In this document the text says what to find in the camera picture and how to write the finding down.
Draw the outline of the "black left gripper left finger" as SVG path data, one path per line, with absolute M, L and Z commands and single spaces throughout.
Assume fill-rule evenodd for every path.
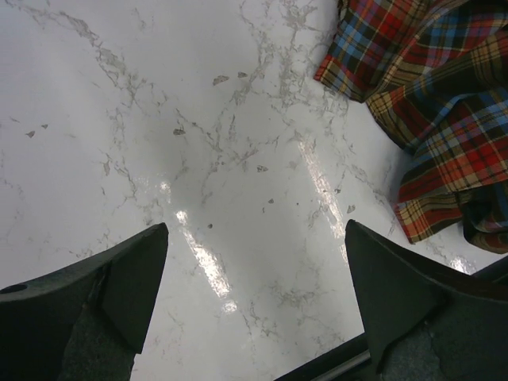
M 167 257 L 167 226 L 1 290 L 3 380 L 128 380 Z

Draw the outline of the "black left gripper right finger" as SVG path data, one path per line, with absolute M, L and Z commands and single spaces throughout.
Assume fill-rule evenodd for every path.
M 348 265 L 379 380 L 505 380 L 507 259 L 467 275 L 357 221 Z

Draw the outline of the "plaid long sleeve shirt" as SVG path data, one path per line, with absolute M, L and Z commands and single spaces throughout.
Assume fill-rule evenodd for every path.
M 507 4 L 340 1 L 314 78 L 363 103 L 411 161 L 394 213 L 409 242 L 459 223 L 507 251 Z

